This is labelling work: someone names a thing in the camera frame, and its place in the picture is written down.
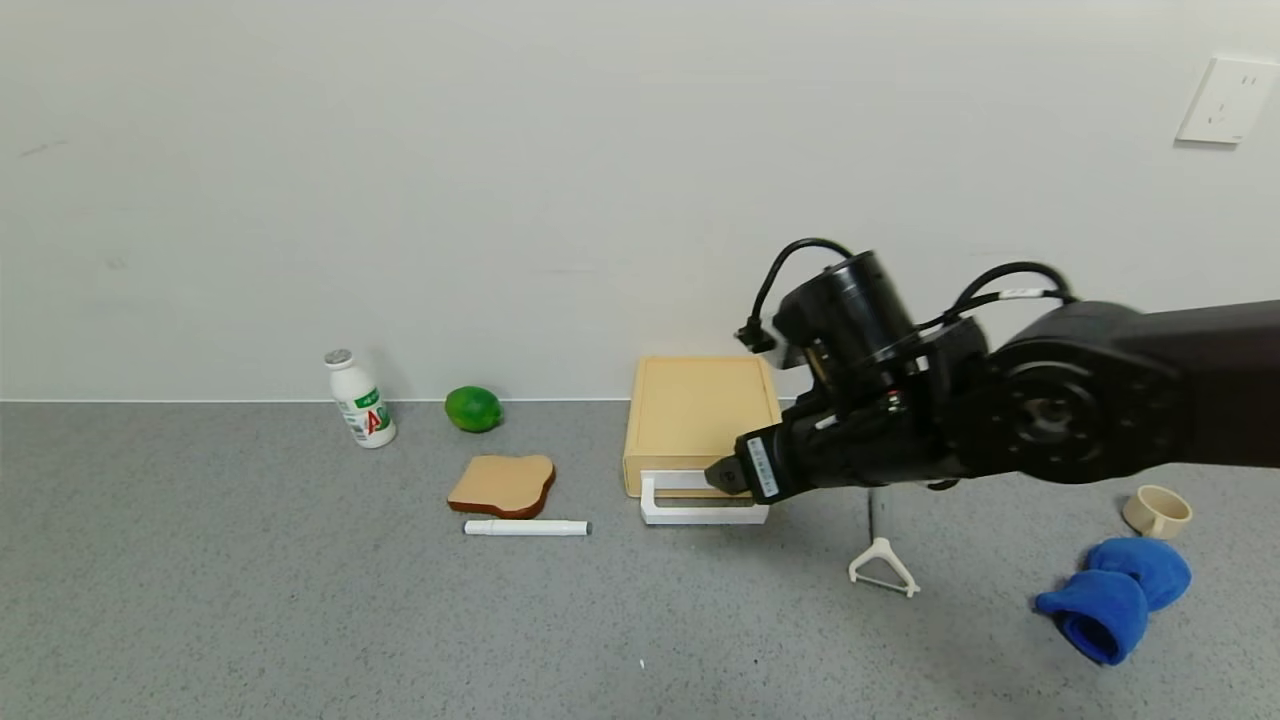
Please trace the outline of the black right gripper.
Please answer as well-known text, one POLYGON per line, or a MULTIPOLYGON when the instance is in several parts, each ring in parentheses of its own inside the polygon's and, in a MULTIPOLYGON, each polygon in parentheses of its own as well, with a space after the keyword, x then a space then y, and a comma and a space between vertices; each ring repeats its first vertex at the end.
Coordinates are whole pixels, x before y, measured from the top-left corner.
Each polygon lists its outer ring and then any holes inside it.
POLYGON ((902 477, 902 413, 883 404, 845 415, 828 404, 795 404, 782 421, 740 436, 733 455, 704 471, 730 495, 778 503, 840 487, 881 487, 902 477))

